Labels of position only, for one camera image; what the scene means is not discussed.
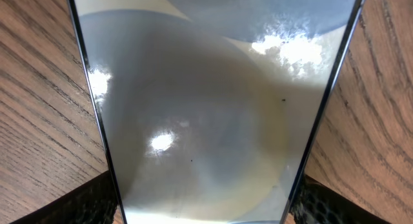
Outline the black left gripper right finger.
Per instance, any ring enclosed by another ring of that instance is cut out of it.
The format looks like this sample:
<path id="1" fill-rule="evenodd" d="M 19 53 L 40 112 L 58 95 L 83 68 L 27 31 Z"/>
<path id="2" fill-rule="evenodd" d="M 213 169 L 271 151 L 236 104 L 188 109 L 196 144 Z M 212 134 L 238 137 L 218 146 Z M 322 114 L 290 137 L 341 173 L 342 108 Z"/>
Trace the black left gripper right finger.
<path id="1" fill-rule="evenodd" d="M 309 176 L 301 179 L 289 213 L 300 224 L 388 224 Z"/>

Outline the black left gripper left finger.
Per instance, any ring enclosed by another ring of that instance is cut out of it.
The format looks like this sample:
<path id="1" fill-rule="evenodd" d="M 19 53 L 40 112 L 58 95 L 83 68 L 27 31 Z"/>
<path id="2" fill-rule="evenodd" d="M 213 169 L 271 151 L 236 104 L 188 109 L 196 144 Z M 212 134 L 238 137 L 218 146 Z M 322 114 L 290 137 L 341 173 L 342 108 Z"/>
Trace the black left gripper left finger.
<path id="1" fill-rule="evenodd" d="M 109 171 L 12 224 L 112 224 L 118 206 Z"/>

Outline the blue Galaxy smartphone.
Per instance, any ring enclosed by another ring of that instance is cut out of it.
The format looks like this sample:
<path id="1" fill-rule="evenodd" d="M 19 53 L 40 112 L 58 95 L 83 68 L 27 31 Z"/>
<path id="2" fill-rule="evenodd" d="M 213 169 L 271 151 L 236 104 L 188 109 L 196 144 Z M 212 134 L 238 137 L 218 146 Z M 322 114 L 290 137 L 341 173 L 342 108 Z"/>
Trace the blue Galaxy smartphone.
<path id="1" fill-rule="evenodd" d="M 365 0 L 68 0 L 124 223 L 282 223 Z"/>

